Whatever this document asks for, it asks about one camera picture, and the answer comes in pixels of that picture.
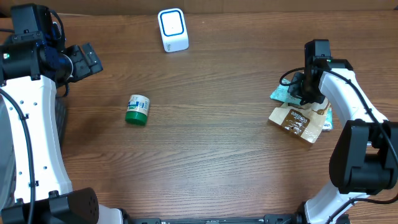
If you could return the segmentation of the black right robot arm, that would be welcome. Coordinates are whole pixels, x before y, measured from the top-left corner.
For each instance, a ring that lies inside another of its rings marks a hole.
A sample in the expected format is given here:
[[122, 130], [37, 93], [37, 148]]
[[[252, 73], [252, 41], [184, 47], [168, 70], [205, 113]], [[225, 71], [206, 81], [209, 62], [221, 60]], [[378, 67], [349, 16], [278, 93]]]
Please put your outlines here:
[[308, 103], [331, 103], [343, 130], [330, 157], [330, 181], [302, 203], [294, 214], [266, 215], [266, 223], [349, 223], [346, 211], [358, 202], [387, 205], [374, 200], [397, 183], [397, 123], [373, 106], [360, 88], [346, 59], [331, 56], [327, 39], [305, 44], [305, 65], [291, 72], [288, 92]]

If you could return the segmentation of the teal snack packet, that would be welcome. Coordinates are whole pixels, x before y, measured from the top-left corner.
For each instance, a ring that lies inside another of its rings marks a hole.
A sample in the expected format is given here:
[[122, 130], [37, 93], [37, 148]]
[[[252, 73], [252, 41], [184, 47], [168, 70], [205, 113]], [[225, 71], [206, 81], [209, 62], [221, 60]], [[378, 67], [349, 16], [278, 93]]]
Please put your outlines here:
[[288, 93], [288, 86], [279, 85], [270, 95], [270, 99], [281, 101], [283, 103], [292, 103], [299, 105], [300, 99], [291, 96]]

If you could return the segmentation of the green lid white jar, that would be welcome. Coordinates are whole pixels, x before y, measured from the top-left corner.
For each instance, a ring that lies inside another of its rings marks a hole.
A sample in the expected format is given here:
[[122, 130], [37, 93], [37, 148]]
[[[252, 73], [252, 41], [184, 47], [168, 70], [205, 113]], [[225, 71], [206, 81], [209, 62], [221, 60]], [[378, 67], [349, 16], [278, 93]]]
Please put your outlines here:
[[127, 104], [125, 121], [130, 124], [145, 126], [149, 107], [150, 99], [142, 95], [131, 95]]

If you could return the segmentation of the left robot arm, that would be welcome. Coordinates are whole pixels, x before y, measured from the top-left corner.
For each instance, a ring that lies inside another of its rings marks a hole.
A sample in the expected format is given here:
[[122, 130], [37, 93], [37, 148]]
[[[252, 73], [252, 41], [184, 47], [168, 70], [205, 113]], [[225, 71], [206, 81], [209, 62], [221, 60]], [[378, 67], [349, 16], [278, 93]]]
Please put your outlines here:
[[1, 94], [16, 159], [16, 203], [2, 210], [3, 222], [127, 223], [93, 189], [73, 189], [60, 151], [57, 88], [102, 71], [98, 56], [90, 44], [67, 47], [60, 17], [46, 6], [13, 6], [11, 18], [14, 33], [1, 46]]

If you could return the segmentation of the beige brown bag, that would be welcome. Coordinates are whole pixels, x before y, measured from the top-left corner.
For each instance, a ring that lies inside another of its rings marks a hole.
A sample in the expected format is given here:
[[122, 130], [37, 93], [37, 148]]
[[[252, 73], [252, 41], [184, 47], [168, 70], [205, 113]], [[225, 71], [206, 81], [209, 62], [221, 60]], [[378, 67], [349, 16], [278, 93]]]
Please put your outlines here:
[[283, 103], [273, 110], [269, 120], [289, 133], [313, 144], [322, 132], [325, 113], [330, 107], [331, 104], [326, 98], [322, 104], [296, 105]]

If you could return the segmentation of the teal white tissue pack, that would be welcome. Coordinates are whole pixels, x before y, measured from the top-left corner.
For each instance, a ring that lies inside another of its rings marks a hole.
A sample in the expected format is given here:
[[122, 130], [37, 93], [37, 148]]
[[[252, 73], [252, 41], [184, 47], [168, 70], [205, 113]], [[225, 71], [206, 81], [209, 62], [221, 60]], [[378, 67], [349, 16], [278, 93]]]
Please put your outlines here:
[[331, 131], [333, 129], [333, 112], [332, 108], [328, 108], [325, 113], [325, 122], [323, 124], [322, 131]]

